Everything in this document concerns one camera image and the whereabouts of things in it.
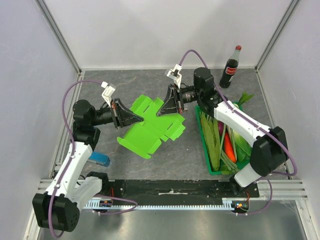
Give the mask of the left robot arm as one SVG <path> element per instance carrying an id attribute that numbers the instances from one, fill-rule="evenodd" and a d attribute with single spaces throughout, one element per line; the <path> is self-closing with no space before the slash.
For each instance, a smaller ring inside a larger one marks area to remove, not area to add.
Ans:
<path id="1" fill-rule="evenodd" d="M 113 123 L 116 128 L 122 128 L 144 120 L 118 98 L 100 109 L 81 99 L 72 110 L 74 122 L 69 129 L 71 143 L 65 160 L 45 192 L 35 194 L 32 199 L 38 226 L 52 232 L 72 232 L 85 205 L 95 195 L 104 197 L 110 191 L 105 173 L 91 172 L 77 185 L 81 171 L 99 141 L 101 131 L 98 126 Z"/>

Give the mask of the green paper box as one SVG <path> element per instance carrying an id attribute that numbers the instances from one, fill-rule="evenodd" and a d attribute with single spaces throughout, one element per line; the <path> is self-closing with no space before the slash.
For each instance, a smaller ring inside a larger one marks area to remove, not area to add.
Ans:
<path id="1" fill-rule="evenodd" d="M 132 104 L 130 110 L 143 117 L 143 121 L 135 123 L 117 142 L 144 159 L 150 159 L 152 154 L 167 140 L 175 141 L 186 127 L 185 118 L 180 114 L 157 116 L 164 101 L 160 98 L 152 100 L 146 95 L 140 95 Z"/>

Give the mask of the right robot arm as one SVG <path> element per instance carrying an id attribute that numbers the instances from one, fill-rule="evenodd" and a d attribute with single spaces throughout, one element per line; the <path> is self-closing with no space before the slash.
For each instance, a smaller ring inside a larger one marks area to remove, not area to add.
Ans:
<path id="1" fill-rule="evenodd" d="M 165 75 L 173 80 L 157 116 L 181 114 L 186 103 L 197 102 L 210 117 L 221 121 L 243 137 L 252 148 L 249 163 L 231 178 L 229 191 L 242 196 L 247 186 L 266 177 L 289 158 L 285 132 L 280 127 L 270 128 L 248 116 L 223 95 L 216 87 L 214 76 L 206 67 L 193 72 L 193 84 L 181 87 L 182 66 L 176 65 Z"/>

